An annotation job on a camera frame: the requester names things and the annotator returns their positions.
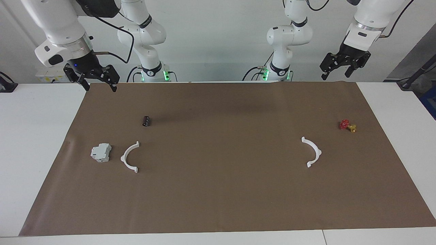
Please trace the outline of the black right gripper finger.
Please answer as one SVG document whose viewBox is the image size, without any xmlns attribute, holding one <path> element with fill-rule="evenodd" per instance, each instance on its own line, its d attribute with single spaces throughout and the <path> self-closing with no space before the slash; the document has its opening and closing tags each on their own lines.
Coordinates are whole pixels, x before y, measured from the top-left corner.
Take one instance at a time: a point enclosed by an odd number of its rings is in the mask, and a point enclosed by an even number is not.
<svg viewBox="0 0 436 245">
<path fill-rule="evenodd" d="M 90 89 L 90 85 L 83 75 L 78 76 L 75 72 L 72 72 L 70 74 L 70 81 L 81 85 L 86 91 L 89 91 Z"/>
<path fill-rule="evenodd" d="M 102 68 L 101 82 L 108 84 L 114 93 L 117 91 L 119 79 L 120 76 L 112 65 Z"/>
</svg>

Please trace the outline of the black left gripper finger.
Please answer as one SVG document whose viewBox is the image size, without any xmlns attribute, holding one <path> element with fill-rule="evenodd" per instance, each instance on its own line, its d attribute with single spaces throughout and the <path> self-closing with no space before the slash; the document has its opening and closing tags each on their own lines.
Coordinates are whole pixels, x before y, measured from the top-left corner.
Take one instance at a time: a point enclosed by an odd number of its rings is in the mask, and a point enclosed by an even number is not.
<svg viewBox="0 0 436 245">
<path fill-rule="evenodd" d="M 321 79 L 324 81 L 327 80 L 329 74 L 334 71 L 335 69 L 342 66 L 343 62 L 343 55 L 340 53 L 333 54 L 333 53 L 327 53 L 325 58 L 320 64 L 320 69 L 323 72 L 321 75 Z"/>
<path fill-rule="evenodd" d="M 345 72 L 345 77 L 350 78 L 350 76 L 355 70 L 359 68 L 363 68 L 366 65 L 366 62 L 369 60 L 369 58 L 370 58 L 369 56 L 362 56 L 356 60 L 351 60 L 350 65 L 347 68 L 347 71 Z"/>
</svg>

